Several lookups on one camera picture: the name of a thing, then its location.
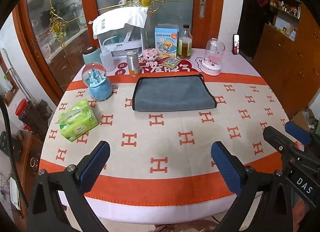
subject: teal canister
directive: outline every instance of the teal canister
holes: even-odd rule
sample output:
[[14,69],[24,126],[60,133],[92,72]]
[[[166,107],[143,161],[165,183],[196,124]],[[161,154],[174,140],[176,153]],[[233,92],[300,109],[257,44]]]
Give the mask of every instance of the teal canister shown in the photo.
[[88,65],[93,62],[101,63],[100,59],[101,50],[96,46],[89,46],[87,49],[85,49],[82,53],[82,57],[84,60],[84,64]]

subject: glass sphere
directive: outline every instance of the glass sphere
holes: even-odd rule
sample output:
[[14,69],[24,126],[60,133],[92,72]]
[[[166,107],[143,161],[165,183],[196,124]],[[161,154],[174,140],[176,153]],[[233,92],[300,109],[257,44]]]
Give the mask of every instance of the glass sphere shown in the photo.
[[223,42],[216,38],[212,38],[207,42],[207,47],[204,54],[203,66],[209,70],[220,69],[223,54],[226,47]]
[[106,79],[106,70],[99,62],[86,65],[82,71],[82,80],[88,87],[95,87]]

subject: blue gripper pad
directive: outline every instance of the blue gripper pad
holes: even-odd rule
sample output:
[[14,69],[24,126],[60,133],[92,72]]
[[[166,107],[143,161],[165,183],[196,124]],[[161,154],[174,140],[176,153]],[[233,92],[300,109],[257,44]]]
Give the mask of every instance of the blue gripper pad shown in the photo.
[[304,145],[311,144],[311,137],[308,131],[304,130],[303,128],[297,126],[293,122],[289,121],[285,124],[284,130],[289,134],[292,135],[296,140]]
[[235,159],[238,161],[239,159],[231,155],[220,141],[212,144],[211,157],[214,163],[217,165],[229,190],[239,196],[242,191],[243,177],[242,174],[237,170],[239,168],[237,168],[237,166],[234,164]]
[[81,193],[92,189],[109,157],[110,145],[105,141],[100,141],[90,155],[82,158],[77,165],[79,171],[77,178],[80,182],[78,189]]

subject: folded gray cloth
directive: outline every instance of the folded gray cloth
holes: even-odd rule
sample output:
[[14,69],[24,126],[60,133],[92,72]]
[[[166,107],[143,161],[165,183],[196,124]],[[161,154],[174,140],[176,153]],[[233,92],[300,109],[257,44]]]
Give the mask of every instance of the folded gray cloth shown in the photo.
[[141,77],[134,89],[135,111],[184,111],[217,107],[202,74],[174,77]]

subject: orange border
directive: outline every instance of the orange border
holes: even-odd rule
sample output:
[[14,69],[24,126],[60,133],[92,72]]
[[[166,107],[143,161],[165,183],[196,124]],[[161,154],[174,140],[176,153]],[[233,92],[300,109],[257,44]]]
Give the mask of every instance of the orange border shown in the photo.
[[[140,77],[166,77],[166,76],[186,76],[200,74],[200,72],[158,72],[158,73],[144,73],[137,77],[132,77],[130,75],[113,75],[108,76],[111,83],[137,83]],[[262,77],[235,74],[235,73],[221,73],[218,76],[210,76],[204,74],[205,82],[225,82],[225,83],[244,83],[244,84],[257,84],[257,85],[267,85],[266,81]],[[67,90],[78,90],[86,89],[87,86],[82,80],[73,81],[70,83]]]
[[[281,155],[275,152],[247,165],[259,172],[281,169]],[[49,173],[65,167],[40,160]],[[170,206],[199,203],[231,195],[219,172],[173,179],[127,179],[100,175],[85,196],[134,206]]]

